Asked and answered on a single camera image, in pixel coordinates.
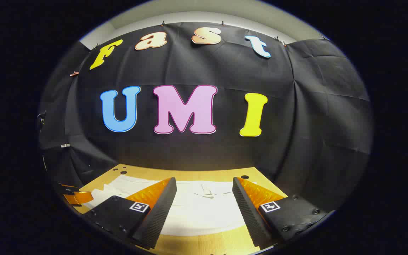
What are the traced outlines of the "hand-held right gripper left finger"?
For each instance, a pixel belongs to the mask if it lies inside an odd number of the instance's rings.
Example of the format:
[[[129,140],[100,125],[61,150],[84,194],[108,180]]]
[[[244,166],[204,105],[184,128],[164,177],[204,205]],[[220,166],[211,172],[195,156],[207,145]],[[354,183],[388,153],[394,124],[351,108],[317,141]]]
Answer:
[[[113,195],[84,214],[120,242],[155,248],[177,191],[174,177],[127,198]]]

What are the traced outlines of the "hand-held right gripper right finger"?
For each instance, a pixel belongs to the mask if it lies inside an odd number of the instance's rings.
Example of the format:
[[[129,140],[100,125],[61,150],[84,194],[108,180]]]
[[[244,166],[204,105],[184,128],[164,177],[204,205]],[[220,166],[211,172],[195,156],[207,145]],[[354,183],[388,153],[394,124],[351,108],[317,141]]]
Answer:
[[[254,246],[265,249],[296,242],[332,216],[301,196],[284,197],[243,178],[233,178],[233,195]]]

